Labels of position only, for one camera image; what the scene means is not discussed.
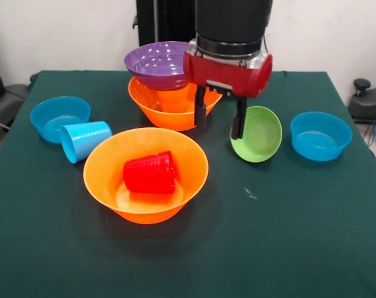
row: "white wall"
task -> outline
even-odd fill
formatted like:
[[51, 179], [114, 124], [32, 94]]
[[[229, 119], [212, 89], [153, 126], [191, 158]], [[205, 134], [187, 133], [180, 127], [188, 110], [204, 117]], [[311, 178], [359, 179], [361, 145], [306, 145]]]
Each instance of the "white wall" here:
[[[5, 83], [39, 70], [124, 69], [138, 45], [135, 14], [135, 0], [0, 0]], [[328, 71], [344, 100], [358, 76], [376, 86], [376, 0], [274, 0], [266, 37], [275, 70]]]
[[4, 83], [39, 70], [124, 69], [138, 46], [135, 15], [135, 0], [0, 0]]

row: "purple bowl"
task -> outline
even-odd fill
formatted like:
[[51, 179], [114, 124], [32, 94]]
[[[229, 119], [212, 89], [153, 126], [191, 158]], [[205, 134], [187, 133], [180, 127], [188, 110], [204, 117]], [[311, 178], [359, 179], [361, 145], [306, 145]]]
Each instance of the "purple bowl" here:
[[188, 84], [184, 74], [186, 42], [155, 42], [131, 51], [125, 57], [129, 72], [142, 84], [157, 90], [182, 88]]

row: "plastic bowl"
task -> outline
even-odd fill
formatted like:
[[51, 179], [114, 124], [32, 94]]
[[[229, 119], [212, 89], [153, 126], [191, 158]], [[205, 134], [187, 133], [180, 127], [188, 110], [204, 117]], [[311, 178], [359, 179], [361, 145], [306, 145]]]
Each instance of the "plastic bowl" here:
[[42, 138], [59, 144], [62, 126], [89, 122], [90, 113], [90, 105], [83, 99], [61, 96], [43, 101], [34, 107], [30, 120]]
[[248, 108], [243, 138], [231, 138], [236, 154], [251, 163], [260, 163], [271, 158], [281, 142], [282, 124], [274, 112], [261, 106]]
[[[176, 93], [176, 97], [183, 94], [188, 103], [186, 111], [183, 113], [166, 113], [161, 111], [159, 97], [163, 96], [165, 91], [156, 91], [141, 84], [136, 78], [132, 78], [128, 85], [128, 91], [134, 102], [140, 107], [147, 118], [157, 127], [171, 129], [178, 132], [195, 128], [194, 125], [194, 102], [196, 85], [188, 84], [188, 92], [183, 89], [175, 91], [166, 91], [168, 96], [171, 92]], [[222, 95], [216, 92], [210, 92], [208, 89], [205, 94], [205, 103], [207, 106], [206, 114], [215, 107]]]
[[[165, 151], [171, 151], [173, 157], [176, 190], [172, 194], [128, 191], [123, 181], [124, 164]], [[181, 133], [154, 127], [108, 138], [93, 150], [83, 170], [90, 194], [137, 224], [156, 224], [176, 215], [201, 190], [207, 175], [207, 157], [198, 144]]]
[[352, 130], [343, 120], [322, 112], [297, 115], [290, 129], [295, 151], [313, 161], [336, 159], [352, 141]]
[[155, 42], [136, 48], [125, 57], [129, 72], [145, 86], [156, 90], [184, 87], [188, 79], [184, 74], [186, 42]]

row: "plastic cup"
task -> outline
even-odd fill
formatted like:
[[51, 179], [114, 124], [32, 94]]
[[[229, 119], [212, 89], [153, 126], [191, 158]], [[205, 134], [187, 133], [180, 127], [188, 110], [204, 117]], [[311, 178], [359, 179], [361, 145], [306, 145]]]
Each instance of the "plastic cup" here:
[[71, 163], [87, 158], [96, 146], [111, 136], [111, 129], [103, 121], [65, 125], [60, 130], [61, 144]]
[[130, 160], [123, 167], [123, 180], [132, 192], [174, 192], [172, 155], [170, 151]]
[[176, 90], [157, 91], [162, 112], [183, 113], [187, 109], [189, 87]]

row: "orange bowl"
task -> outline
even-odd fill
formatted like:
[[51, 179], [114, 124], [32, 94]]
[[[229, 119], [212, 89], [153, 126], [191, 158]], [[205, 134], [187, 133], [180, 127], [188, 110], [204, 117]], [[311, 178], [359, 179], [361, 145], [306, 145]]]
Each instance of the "orange bowl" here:
[[[126, 161], [168, 150], [177, 173], [174, 193], [127, 190], [123, 182]], [[179, 132], [155, 127], [127, 130], [108, 138], [90, 154], [83, 170], [90, 194], [137, 224], [156, 224], [176, 215], [201, 190], [207, 175], [207, 157], [197, 143]]]
[[[171, 129], [178, 132], [195, 128], [194, 103], [195, 84], [189, 83], [186, 87], [172, 91], [158, 91], [141, 84], [136, 78], [132, 78], [128, 85], [128, 92], [134, 102], [138, 104], [147, 118], [157, 127]], [[175, 94], [176, 99], [185, 101], [184, 112], [168, 113], [161, 110], [161, 99], [170, 98]], [[205, 94], [206, 115], [215, 107], [222, 95], [210, 92], [207, 88]]]

